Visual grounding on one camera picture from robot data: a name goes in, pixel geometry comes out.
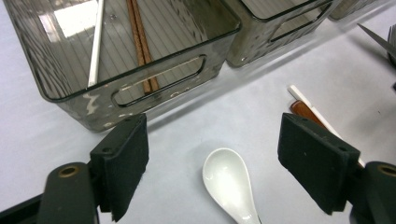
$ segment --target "white table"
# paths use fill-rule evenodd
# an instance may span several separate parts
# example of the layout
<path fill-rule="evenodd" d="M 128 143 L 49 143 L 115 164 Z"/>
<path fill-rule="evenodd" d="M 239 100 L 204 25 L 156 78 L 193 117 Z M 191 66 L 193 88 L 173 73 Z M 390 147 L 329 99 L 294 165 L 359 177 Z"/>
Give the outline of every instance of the white table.
<path fill-rule="evenodd" d="M 229 147 L 245 160 L 262 223 L 349 223 L 325 215 L 277 159 L 283 112 L 296 85 L 364 161 L 396 163 L 396 70 L 356 23 L 386 38 L 396 3 L 381 0 L 243 68 L 188 92 L 198 95 L 148 123 L 150 160 L 120 223 L 233 223 L 202 181 L 206 156 Z M 107 133 L 90 133 L 40 96 L 0 4 L 0 211 L 43 191 L 48 173 L 89 161 Z M 101 215 L 110 223 L 110 215 Z"/>

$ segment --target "white spoon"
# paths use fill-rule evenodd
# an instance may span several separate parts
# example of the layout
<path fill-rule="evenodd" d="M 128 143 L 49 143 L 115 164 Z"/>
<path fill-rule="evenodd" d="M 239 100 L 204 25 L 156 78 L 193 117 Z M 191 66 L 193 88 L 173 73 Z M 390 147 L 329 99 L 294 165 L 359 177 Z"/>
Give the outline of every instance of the white spoon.
<path fill-rule="evenodd" d="M 238 153 L 219 148 L 209 154 L 203 168 L 210 196 L 237 223 L 260 224 L 253 202 L 248 169 Z"/>

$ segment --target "gray translucent bin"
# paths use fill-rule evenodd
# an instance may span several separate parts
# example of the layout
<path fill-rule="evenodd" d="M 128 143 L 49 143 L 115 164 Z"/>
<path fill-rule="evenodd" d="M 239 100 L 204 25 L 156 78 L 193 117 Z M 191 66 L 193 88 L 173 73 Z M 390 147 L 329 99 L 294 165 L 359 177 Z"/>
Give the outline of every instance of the gray translucent bin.
<path fill-rule="evenodd" d="M 239 31 L 220 0 L 139 0 L 152 62 L 138 66 L 126 1 L 106 0 L 98 83 L 88 88 L 97 2 L 5 3 L 41 95 L 95 132 L 217 76 Z M 151 77 L 160 88 L 145 94 Z"/>
<path fill-rule="evenodd" d="M 344 17 L 372 4 L 375 0 L 342 0 L 330 14 L 330 19 L 338 21 Z"/>
<path fill-rule="evenodd" d="M 313 32 L 340 0 L 228 0 L 242 22 L 227 62 L 239 67 Z"/>

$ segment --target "black object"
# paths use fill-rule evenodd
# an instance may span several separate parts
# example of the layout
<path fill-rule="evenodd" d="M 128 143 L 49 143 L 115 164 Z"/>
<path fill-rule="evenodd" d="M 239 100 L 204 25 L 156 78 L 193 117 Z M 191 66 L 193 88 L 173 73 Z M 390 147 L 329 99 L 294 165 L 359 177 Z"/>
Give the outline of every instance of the black object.
<path fill-rule="evenodd" d="M 396 166 L 358 164 L 360 152 L 314 121 L 283 114 L 278 143 L 281 164 L 327 214 L 353 204 L 353 224 L 396 223 Z"/>
<path fill-rule="evenodd" d="M 91 152 L 88 164 L 53 170 L 45 191 L 0 214 L 0 223 L 99 223 L 96 207 L 119 221 L 126 213 L 149 161 L 146 115 L 114 128 Z"/>

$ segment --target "white chopstick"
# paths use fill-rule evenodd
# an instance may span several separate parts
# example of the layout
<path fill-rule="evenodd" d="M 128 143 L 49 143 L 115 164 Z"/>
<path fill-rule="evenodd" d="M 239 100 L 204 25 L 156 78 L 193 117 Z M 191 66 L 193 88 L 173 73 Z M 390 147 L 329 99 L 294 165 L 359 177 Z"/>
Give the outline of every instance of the white chopstick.
<path fill-rule="evenodd" d="M 311 104 L 311 102 L 308 101 L 308 99 L 306 99 L 306 97 L 297 89 L 297 87 L 295 87 L 294 85 L 290 85 L 288 87 L 288 91 L 290 92 L 290 94 L 296 99 L 296 100 L 301 100 L 303 101 L 308 107 L 309 109 L 312 111 L 312 113 L 315 114 L 315 116 L 317 116 L 317 118 L 320 120 L 320 122 L 323 123 L 323 125 L 327 128 L 327 130 L 329 130 L 329 132 L 331 132 L 332 134 L 334 134 L 335 136 L 337 136 L 340 139 L 343 139 L 340 134 L 332 127 L 332 125 L 330 125 L 330 123 L 319 113 L 319 111 Z M 364 161 L 361 160 L 361 158 L 359 158 L 359 164 L 364 167 L 365 163 Z"/>
<path fill-rule="evenodd" d="M 98 10 L 96 13 L 96 25 L 95 25 L 95 32 L 93 35 L 91 67 L 90 67 L 90 77 L 88 79 L 88 87 L 95 85 L 98 80 L 99 55 L 100 55 L 100 44 L 101 44 L 101 36 L 102 36 L 102 20 L 103 20 L 104 7 L 105 7 L 105 0 L 98 0 Z"/>

